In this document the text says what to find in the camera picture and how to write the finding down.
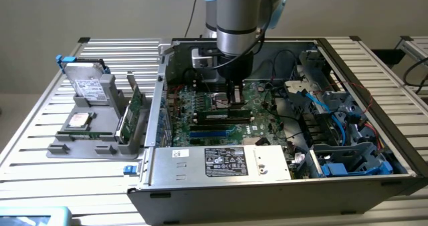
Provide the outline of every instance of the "motherboard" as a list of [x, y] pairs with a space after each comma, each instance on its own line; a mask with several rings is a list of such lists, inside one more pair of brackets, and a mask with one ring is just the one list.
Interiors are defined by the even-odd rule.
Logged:
[[169, 93], [173, 146], [285, 145], [284, 124], [262, 107], [270, 93], [261, 82], [246, 83], [237, 105], [226, 94], [178, 86]]

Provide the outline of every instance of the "hard drive label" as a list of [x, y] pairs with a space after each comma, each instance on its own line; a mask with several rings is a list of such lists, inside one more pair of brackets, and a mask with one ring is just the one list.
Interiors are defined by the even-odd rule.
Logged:
[[244, 147], [206, 148], [205, 174], [208, 177], [248, 176]]
[[75, 83], [83, 97], [89, 101], [103, 101], [107, 99], [99, 80], [75, 80]]

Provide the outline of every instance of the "blue cable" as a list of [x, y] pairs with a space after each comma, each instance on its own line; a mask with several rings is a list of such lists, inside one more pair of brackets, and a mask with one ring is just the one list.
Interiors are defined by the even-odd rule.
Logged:
[[[307, 96], [309, 97], [309, 99], [311, 99], [315, 103], [317, 103], [320, 106], [325, 107], [328, 113], [332, 113], [332, 110], [331, 110], [329, 106], [328, 106], [325, 103], [323, 103], [321, 101], [319, 101], [309, 93], [307, 93]], [[332, 114], [332, 119], [333, 119], [333, 121], [336, 122], [336, 124], [337, 124], [337, 126], [339, 126], [339, 128], [340, 128], [340, 130], [341, 130], [341, 133], [343, 133], [343, 134], [341, 134], [341, 140], [343, 140], [343, 141], [341, 141], [341, 145], [344, 146], [344, 145], [345, 145], [345, 141], [347, 141], [345, 130], [344, 130], [343, 124], [341, 124], [340, 120], [337, 119], [337, 117], [335, 116], [335, 114]]]

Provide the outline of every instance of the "aluminum workbench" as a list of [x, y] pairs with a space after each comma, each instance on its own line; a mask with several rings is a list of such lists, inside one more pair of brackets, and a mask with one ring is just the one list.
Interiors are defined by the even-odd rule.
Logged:
[[[428, 106], [361, 41], [327, 38], [411, 144], [428, 160]], [[126, 73], [153, 96], [158, 72], [155, 39], [94, 40], [72, 55], [103, 58], [118, 89], [131, 92]], [[47, 147], [74, 107], [74, 89], [58, 73], [0, 155], [0, 206], [67, 206], [75, 225], [145, 225], [125, 194], [123, 167], [134, 161], [47, 158]], [[383, 202], [363, 215], [234, 222], [228, 225], [427, 225], [428, 188]]]
[[[396, 46], [396, 49], [401, 49], [406, 54], [412, 57], [415, 62], [428, 57], [428, 37], [410, 37], [403, 36]], [[423, 87], [419, 96], [428, 101], [428, 87]]]

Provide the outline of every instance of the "green circuit board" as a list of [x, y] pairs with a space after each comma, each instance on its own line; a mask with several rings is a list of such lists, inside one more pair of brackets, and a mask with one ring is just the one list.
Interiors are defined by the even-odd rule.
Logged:
[[286, 141], [280, 139], [285, 137], [282, 132], [277, 135], [273, 133], [280, 126], [280, 118], [270, 115], [270, 113], [262, 108], [261, 103], [265, 100], [266, 91], [258, 92], [257, 88], [264, 87], [258, 82], [253, 82], [246, 85], [242, 90], [244, 106], [240, 110], [242, 113], [252, 112], [252, 120], [249, 123], [237, 123], [220, 125], [221, 130], [210, 130], [222, 132], [222, 136], [209, 137], [192, 137], [192, 128], [198, 124], [194, 122], [196, 112], [206, 112], [210, 116], [218, 115], [220, 117], [228, 112], [228, 101], [221, 103], [221, 95], [210, 93], [197, 93], [193, 88], [185, 87], [178, 93], [174, 106], [171, 107], [173, 117], [173, 146], [208, 146], [208, 145], [241, 145], [254, 144], [254, 142], [265, 137], [272, 145], [285, 145]]

